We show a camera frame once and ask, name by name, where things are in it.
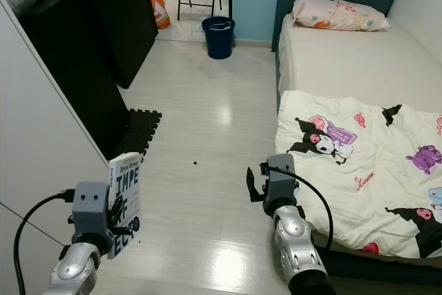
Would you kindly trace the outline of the blue waste bin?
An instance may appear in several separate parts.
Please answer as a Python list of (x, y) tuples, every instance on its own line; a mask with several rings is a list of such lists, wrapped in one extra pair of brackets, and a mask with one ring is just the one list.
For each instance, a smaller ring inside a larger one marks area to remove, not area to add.
[(209, 17), (201, 23), (207, 54), (215, 60), (230, 58), (235, 42), (235, 21), (229, 17)]

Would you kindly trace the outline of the black dresser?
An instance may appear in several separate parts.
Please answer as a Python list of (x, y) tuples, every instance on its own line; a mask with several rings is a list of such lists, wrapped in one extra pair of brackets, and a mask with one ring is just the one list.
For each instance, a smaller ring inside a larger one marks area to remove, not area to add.
[(104, 158), (117, 157), (128, 109), (78, 0), (38, 0), (20, 23)]

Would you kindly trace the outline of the black foam floor mat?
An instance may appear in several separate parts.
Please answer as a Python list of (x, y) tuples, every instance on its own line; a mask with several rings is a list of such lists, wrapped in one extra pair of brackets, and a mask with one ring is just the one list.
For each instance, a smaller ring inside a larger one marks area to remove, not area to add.
[(120, 142), (121, 153), (145, 154), (153, 140), (163, 114), (157, 110), (129, 110), (129, 123)]

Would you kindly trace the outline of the pink patterned pillow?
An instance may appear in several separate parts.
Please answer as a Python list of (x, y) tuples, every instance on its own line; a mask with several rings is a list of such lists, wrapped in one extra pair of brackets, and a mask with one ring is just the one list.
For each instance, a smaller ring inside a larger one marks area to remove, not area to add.
[(301, 26), (340, 32), (379, 32), (390, 26), (375, 8), (343, 0), (296, 0), (291, 15)]

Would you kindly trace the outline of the black door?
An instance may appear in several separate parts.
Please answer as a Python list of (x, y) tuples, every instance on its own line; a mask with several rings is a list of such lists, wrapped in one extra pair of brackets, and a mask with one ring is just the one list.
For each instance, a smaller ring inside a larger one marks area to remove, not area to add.
[(130, 88), (158, 29), (151, 0), (82, 0), (119, 86)]

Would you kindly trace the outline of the orange white shopping bag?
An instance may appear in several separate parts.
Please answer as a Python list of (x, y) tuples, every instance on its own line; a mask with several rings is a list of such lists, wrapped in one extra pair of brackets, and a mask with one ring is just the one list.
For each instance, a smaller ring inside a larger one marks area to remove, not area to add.
[(171, 25), (171, 18), (166, 10), (165, 1), (151, 0), (151, 4), (158, 29), (163, 30), (168, 28)]

